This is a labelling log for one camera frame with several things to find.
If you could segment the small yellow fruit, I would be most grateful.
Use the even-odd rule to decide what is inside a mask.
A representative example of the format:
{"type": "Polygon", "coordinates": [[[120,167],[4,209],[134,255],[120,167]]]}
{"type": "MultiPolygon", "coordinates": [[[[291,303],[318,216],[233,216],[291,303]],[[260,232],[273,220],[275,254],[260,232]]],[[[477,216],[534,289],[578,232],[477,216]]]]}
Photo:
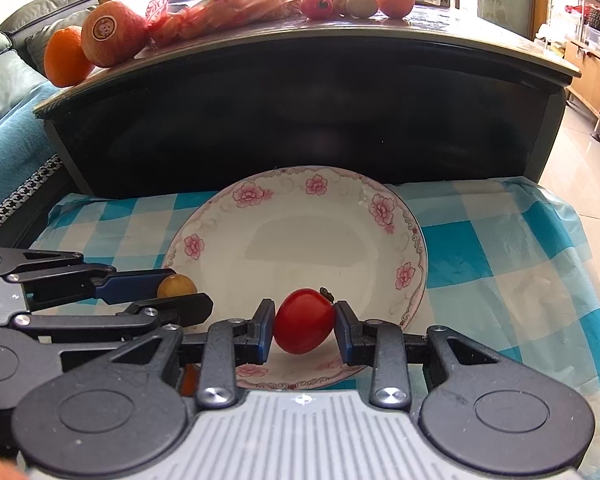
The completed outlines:
{"type": "Polygon", "coordinates": [[[186,275],[170,274],[158,286],[159,299],[193,295],[198,292],[195,283],[186,275]]]}

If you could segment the pale round fruit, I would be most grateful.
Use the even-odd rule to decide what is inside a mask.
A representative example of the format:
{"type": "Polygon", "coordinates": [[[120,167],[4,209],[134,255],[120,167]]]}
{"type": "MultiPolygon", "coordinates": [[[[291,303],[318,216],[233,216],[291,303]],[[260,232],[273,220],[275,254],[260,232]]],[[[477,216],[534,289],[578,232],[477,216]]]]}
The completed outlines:
{"type": "Polygon", "coordinates": [[[352,18],[370,18],[378,12],[377,0],[347,0],[347,14],[352,18]]]}

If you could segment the large orange with sticker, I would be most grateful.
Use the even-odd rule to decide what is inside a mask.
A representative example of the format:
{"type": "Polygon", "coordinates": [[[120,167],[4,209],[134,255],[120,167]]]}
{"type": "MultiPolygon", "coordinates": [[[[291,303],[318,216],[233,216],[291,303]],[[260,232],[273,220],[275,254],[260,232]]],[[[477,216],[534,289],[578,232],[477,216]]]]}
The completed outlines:
{"type": "Polygon", "coordinates": [[[134,58],[148,45],[145,19],[120,1],[107,1],[82,24],[81,47],[86,58],[102,68],[134,58]]]}

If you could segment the white floral plate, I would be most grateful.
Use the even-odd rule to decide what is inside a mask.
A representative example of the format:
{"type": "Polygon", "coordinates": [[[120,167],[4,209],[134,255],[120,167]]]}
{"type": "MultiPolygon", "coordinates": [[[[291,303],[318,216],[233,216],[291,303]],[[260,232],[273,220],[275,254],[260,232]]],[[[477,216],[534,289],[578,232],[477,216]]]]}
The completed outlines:
{"type": "Polygon", "coordinates": [[[267,171],[215,194],[183,223],[162,264],[212,299],[210,323],[326,288],[361,320],[407,328],[428,272],[422,230],[395,192],[315,166],[267,171]]]}

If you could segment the brown kiwi fruit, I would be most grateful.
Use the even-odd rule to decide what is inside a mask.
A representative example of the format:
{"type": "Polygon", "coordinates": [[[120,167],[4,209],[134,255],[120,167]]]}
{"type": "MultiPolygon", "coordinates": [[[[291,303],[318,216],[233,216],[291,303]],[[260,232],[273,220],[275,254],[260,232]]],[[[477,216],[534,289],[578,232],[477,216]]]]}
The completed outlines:
{"type": "Polygon", "coordinates": [[[332,14],[336,16],[348,16],[347,3],[349,0],[332,0],[332,14]]]}

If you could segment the red tomato on table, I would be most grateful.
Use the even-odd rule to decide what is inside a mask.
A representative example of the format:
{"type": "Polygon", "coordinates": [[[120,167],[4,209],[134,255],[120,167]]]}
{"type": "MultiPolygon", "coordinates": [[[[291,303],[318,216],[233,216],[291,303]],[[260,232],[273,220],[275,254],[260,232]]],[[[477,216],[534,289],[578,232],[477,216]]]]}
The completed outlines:
{"type": "Polygon", "coordinates": [[[301,0],[300,11],[309,20],[326,20],[332,15],[332,0],[301,0]]]}

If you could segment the orange fruit right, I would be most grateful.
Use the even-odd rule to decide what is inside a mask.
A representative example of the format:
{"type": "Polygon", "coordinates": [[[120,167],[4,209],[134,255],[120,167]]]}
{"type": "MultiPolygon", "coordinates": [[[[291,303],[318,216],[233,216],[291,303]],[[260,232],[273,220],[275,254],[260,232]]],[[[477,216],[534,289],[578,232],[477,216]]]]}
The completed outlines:
{"type": "Polygon", "coordinates": [[[381,13],[393,20],[402,20],[414,8],[415,0],[376,0],[381,13]]]}

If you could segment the red tomato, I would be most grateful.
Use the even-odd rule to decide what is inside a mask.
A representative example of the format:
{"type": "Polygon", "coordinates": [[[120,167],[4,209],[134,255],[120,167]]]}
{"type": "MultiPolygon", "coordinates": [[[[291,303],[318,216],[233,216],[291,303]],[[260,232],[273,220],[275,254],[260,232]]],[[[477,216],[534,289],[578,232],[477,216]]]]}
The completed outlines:
{"type": "Polygon", "coordinates": [[[273,336],[285,352],[305,354],[329,336],[335,320],[334,296],[328,289],[297,289],[278,308],[273,336]]]}
{"type": "Polygon", "coordinates": [[[332,0],[301,0],[300,11],[309,20],[326,20],[332,15],[332,0]]]}

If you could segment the wooden tv cabinet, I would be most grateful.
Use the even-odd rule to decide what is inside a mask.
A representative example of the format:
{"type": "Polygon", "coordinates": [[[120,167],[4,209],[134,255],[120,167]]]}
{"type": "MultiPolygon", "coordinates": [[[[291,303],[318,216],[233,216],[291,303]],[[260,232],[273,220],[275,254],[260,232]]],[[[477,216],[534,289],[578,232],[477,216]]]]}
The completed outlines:
{"type": "Polygon", "coordinates": [[[594,134],[600,135],[600,51],[591,50],[586,44],[569,40],[566,43],[565,60],[580,70],[568,87],[570,96],[578,99],[595,117],[594,134]]]}

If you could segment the blue white checkered cloth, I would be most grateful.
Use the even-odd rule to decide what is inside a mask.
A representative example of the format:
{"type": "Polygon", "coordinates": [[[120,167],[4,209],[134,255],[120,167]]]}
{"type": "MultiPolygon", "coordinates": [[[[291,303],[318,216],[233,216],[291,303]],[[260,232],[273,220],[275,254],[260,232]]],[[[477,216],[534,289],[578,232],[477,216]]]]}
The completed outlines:
{"type": "MultiPolygon", "coordinates": [[[[396,192],[422,226],[429,256],[413,330],[450,326],[579,391],[596,419],[580,471],[600,479],[600,288],[576,211],[523,178],[407,183],[396,192]]],[[[155,268],[206,199],[70,194],[34,247],[121,270],[155,268]]]]}

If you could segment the red plastic bag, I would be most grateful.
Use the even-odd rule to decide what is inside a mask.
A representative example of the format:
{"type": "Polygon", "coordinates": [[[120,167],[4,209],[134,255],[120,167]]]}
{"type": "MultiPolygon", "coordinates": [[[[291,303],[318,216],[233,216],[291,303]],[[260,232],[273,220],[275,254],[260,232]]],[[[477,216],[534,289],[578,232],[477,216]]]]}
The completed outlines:
{"type": "Polygon", "coordinates": [[[301,0],[198,0],[178,12],[163,11],[148,25],[159,47],[197,39],[256,23],[284,20],[300,14],[301,0]]]}

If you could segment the dark coffee table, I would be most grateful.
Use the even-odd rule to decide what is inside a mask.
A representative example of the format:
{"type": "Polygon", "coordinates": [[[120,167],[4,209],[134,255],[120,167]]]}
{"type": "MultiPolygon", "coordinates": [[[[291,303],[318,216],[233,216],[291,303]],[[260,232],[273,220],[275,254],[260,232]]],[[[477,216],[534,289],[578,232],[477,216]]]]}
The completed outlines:
{"type": "Polygon", "coordinates": [[[85,194],[216,191],[266,170],[538,180],[578,70],[481,18],[293,18],[145,51],[35,109],[85,194]]]}

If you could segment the small orange mandarin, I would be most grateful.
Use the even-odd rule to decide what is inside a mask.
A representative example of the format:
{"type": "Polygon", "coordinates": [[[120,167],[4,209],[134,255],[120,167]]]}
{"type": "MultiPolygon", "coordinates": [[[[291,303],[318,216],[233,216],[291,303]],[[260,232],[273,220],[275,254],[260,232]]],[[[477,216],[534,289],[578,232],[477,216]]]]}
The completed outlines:
{"type": "Polygon", "coordinates": [[[84,81],[94,70],[82,50],[82,28],[69,26],[56,30],[44,52],[45,77],[56,87],[72,87],[84,81]]]}

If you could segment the teal sofa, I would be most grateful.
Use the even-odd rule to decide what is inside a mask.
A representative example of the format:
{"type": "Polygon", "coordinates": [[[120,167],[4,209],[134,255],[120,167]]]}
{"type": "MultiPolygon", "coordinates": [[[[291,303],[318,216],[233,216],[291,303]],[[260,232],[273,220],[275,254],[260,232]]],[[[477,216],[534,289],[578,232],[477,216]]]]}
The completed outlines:
{"type": "Polygon", "coordinates": [[[34,114],[57,91],[17,52],[0,54],[0,229],[61,167],[34,114]]]}

